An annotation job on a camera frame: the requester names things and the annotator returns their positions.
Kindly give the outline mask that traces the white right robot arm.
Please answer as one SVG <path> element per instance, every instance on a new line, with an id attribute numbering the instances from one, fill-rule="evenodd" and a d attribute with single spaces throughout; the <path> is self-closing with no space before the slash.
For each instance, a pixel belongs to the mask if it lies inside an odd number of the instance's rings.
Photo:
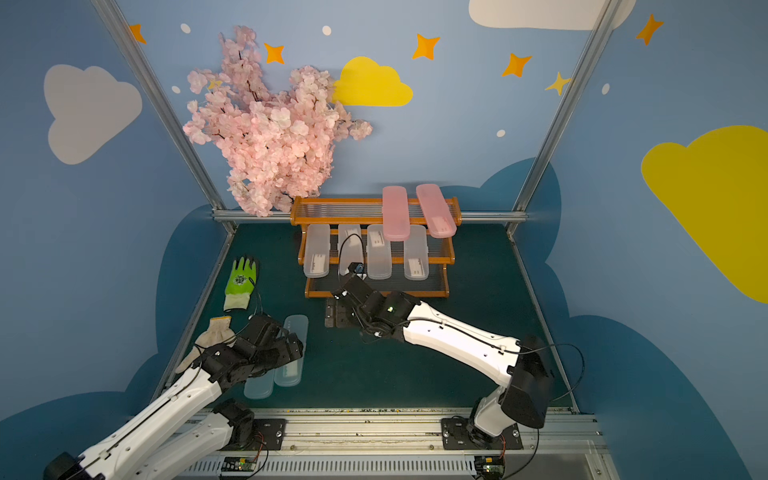
<path id="1" fill-rule="evenodd" d="M 544 427 L 555 374 L 542 339 L 478 329 L 405 292 L 385 295 L 355 274 L 342 277 L 333 297 L 364 333 L 435 350 L 493 380 L 497 388 L 469 419 L 471 433 L 496 438 L 514 423 Z"/>

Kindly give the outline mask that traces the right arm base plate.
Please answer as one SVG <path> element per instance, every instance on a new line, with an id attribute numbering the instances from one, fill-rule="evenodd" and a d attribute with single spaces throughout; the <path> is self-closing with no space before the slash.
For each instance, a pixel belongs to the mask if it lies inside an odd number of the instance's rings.
<path id="1" fill-rule="evenodd" d="M 501 435 L 492 437 L 469 422 L 468 418 L 452 416 L 440 421 L 445 450 L 507 450 L 523 449 L 523 439 L 517 423 L 507 427 Z"/>

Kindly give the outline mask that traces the pink pencil case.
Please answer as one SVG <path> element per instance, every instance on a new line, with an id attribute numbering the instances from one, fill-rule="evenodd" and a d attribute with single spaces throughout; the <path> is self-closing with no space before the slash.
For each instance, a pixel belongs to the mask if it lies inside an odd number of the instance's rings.
<path id="1" fill-rule="evenodd" d="M 390 242 L 403 242 L 410 236 L 410 214 L 407 190 L 402 186 L 382 189 L 383 235 Z"/>
<path id="2" fill-rule="evenodd" d="M 457 226 L 440 187 L 420 184 L 416 187 L 416 194 L 430 235 L 439 239 L 453 237 Z"/>

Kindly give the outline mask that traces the clear pencil case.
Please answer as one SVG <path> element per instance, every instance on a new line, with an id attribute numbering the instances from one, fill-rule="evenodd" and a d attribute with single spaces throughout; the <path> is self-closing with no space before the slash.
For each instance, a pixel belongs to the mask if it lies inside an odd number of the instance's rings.
<path id="1" fill-rule="evenodd" d="M 338 273 L 346 275 L 353 263 L 364 263 L 364 240 L 357 224 L 340 224 L 338 227 Z"/>
<path id="2" fill-rule="evenodd" d="M 429 277 L 427 230 L 423 225 L 411 225 L 409 237 L 404 241 L 404 275 L 411 281 Z"/>
<path id="3" fill-rule="evenodd" d="M 307 227 L 303 271 L 308 279 L 325 277 L 330 271 L 330 230 L 328 224 Z"/>
<path id="4" fill-rule="evenodd" d="M 367 228 L 367 272 L 372 280 L 386 280 L 392 275 L 392 252 L 390 241 L 384 236 L 382 224 L 371 224 Z"/>

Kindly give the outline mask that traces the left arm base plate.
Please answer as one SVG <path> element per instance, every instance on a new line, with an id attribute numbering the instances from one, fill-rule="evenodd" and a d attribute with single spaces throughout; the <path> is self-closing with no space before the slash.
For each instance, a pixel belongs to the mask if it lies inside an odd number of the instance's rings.
<path id="1" fill-rule="evenodd" d="M 254 419 L 233 428 L 224 451 L 280 450 L 285 436 L 287 420 Z"/>

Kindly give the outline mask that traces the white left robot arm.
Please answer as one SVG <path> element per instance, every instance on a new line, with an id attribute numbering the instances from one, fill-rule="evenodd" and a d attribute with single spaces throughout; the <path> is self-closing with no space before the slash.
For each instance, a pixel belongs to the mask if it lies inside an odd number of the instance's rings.
<path id="1" fill-rule="evenodd" d="M 253 315 L 238 333 L 196 351 L 197 358 L 165 393 L 80 455 L 58 455 L 44 478 L 167 479 L 224 447 L 262 448 L 253 413 L 234 400 L 220 404 L 194 429 L 175 433 L 230 388 L 301 359 L 298 335 L 268 315 Z"/>

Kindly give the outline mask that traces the blue pencil case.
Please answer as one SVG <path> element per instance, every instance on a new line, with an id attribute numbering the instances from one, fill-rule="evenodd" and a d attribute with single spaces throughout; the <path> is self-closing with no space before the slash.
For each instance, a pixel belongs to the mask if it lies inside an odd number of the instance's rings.
<path id="1" fill-rule="evenodd" d="M 248 378 L 243 388 L 243 394 L 246 398 L 252 400 L 262 400 L 271 396 L 275 386 L 275 370 L 271 370 L 259 377 Z"/>
<path id="2" fill-rule="evenodd" d="M 309 330 L 309 319 L 306 315 L 294 314 L 288 316 L 283 326 L 290 332 L 295 333 L 302 344 L 301 353 L 306 353 L 307 337 Z M 280 367 L 274 378 L 274 383 L 282 388 L 297 386 L 302 379 L 303 356 Z"/>

